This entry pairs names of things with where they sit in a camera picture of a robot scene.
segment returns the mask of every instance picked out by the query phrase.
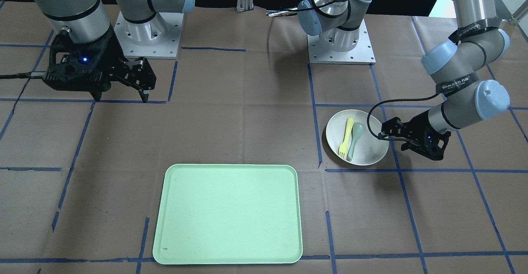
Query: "light green tray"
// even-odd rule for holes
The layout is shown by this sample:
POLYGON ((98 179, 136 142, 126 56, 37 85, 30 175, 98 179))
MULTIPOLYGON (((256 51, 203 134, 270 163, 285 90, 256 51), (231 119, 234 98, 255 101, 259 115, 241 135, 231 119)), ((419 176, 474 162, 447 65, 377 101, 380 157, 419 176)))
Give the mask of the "light green tray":
POLYGON ((172 165, 153 257, 164 265, 294 263, 300 224, 289 165, 172 165))

